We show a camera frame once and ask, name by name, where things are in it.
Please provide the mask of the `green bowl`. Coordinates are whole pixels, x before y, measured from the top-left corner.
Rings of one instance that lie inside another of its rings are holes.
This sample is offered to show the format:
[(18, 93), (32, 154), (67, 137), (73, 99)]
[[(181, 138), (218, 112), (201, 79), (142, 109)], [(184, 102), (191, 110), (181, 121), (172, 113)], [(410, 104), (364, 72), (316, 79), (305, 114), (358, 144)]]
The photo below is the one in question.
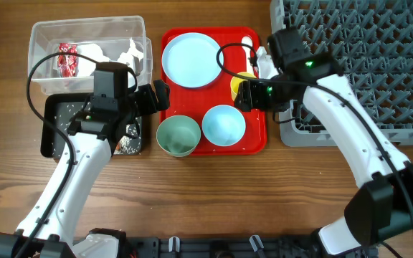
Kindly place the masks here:
[(167, 154), (181, 158), (194, 152), (201, 140), (201, 129), (194, 119), (174, 115), (161, 122), (156, 140)]

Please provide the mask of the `light blue bowl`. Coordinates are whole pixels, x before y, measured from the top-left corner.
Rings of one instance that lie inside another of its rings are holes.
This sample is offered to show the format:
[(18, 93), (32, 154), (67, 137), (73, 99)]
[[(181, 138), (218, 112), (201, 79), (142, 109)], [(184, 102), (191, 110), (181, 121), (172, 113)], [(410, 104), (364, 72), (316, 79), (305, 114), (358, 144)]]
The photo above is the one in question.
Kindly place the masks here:
[(242, 139), (247, 126), (243, 114), (237, 108), (217, 105), (205, 113), (201, 127), (210, 143), (228, 147)]

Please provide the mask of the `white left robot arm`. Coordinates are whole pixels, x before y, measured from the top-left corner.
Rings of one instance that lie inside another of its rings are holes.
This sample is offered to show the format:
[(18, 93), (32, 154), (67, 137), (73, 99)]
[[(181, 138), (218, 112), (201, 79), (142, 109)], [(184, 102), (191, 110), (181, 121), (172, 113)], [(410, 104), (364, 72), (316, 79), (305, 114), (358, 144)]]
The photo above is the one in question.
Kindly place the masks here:
[(170, 89), (156, 80), (135, 92), (90, 93), (71, 120), (60, 161), (34, 208), (12, 234), (0, 233), (0, 257), (127, 257), (126, 233), (93, 229), (81, 242), (75, 228), (99, 173), (135, 118), (169, 108)]

